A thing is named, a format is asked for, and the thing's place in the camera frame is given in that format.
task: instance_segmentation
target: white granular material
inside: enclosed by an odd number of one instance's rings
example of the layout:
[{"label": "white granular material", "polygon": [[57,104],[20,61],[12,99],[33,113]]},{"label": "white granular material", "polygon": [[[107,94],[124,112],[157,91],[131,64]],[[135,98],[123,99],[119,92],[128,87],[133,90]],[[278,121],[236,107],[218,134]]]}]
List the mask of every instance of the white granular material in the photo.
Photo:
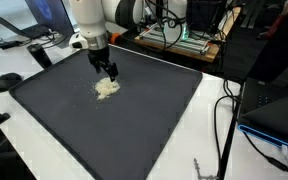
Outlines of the white granular material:
[{"label": "white granular material", "polygon": [[97,100],[103,100],[110,97],[111,94],[117,92],[120,85],[116,82],[111,82],[110,78],[103,78],[95,84],[95,90],[99,94]]}]

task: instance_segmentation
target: white cord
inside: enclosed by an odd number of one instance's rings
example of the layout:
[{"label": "white cord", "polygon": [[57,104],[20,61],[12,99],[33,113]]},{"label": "white cord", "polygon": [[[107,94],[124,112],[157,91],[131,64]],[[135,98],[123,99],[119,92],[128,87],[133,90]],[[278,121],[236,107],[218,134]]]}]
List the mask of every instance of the white cord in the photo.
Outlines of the white cord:
[{"label": "white cord", "polygon": [[285,146],[284,144],[282,145],[282,154],[284,157],[284,160],[286,161],[287,165],[288,165],[288,147]]}]

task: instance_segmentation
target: black mat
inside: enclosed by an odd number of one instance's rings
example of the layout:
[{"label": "black mat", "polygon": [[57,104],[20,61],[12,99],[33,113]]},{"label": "black mat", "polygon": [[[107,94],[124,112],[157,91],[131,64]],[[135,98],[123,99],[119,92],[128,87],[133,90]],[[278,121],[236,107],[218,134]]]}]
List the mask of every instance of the black mat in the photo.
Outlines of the black mat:
[{"label": "black mat", "polygon": [[93,86],[106,74],[96,74],[87,51],[25,80],[10,93],[94,178],[142,180],[202,74],[120,48],[110,47],[110,52],[121,89],[109,99],[97,101]]}]

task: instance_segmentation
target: computer mouse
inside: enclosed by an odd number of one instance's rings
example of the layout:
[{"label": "computer mouse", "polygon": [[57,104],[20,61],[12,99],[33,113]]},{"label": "computer mouse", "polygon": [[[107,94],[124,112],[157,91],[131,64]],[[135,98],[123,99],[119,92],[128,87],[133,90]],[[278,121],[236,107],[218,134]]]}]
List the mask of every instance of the computer mouse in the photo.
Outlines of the computer mouse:
[{"label": "computer mouse", "polygon": [[0,77],[0,93],[8,91],[14,85],[22,82],[22,77],[16,73],[4,74]]}]

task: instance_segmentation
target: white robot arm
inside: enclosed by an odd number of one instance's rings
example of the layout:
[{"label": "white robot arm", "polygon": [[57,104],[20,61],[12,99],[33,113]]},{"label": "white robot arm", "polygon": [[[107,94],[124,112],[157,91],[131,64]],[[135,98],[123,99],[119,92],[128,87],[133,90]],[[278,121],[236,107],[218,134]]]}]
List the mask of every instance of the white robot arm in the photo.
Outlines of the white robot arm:
[{"label": "white robot arm", "polygon": [[88,49],[90,63],[97,73],[101,68],[111,81],[118,75],[116,64],[109,61],[108,35],[105,21],[124,28],[134,27],[142,17],[142,0],[70,0],[73,16],[80,32],[70,39],[70,47]]}]

